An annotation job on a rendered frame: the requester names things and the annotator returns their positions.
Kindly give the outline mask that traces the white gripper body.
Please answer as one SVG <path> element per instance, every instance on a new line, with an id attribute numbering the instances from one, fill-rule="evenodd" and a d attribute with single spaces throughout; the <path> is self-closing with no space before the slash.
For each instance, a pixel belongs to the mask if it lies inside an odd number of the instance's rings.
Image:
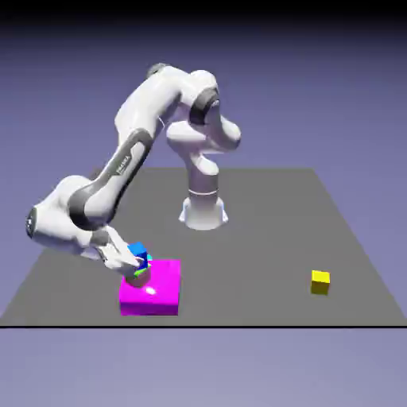
<path id="1" fill-rule="evenodd" d="M 122 276 L 133 276 L 143 263 L 143 259 L 134 256 L 130 252 L 128 244 L 110 226 L 105 226 L 97 231 L 97 251 L 101 255 L 104 265 Z"/>

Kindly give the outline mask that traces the small blue cube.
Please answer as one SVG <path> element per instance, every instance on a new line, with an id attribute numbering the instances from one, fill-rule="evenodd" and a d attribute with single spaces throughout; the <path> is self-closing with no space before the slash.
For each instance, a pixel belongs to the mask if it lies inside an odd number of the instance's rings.
<path id="1" fill-rule="evenodd" d="M 137 258 L 141 258 L 138 260 L 139 262 L 139 269 L 145 269 L 148 267 L 148 252 L 147 249 L 144 247 L 142 242 L 135 242 L 128 245 L 130 252 L 133 256 Z"/>

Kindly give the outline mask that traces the small yellow cube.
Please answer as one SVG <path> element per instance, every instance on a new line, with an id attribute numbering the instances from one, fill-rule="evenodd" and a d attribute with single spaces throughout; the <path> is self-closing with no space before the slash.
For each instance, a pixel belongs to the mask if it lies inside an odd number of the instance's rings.
<path id="1" fill-rule="evenodd" d="M 313 294 L 328 295 L 331 284 L 331 275 L 328 271 L 313 270 L 310 290 Z"/>

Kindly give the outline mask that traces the large magenta box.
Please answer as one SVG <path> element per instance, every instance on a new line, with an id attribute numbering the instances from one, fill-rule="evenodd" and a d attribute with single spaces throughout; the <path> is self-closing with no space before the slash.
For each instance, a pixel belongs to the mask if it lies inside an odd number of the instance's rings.
<path id="1" fill-rule="evenodd" d="M 122 316 L 177 316 L 180 283 L 180 259 L 155 259 L 150 263 L 150 278 L 135 288 L 123 278 L 118 291 Z"/>

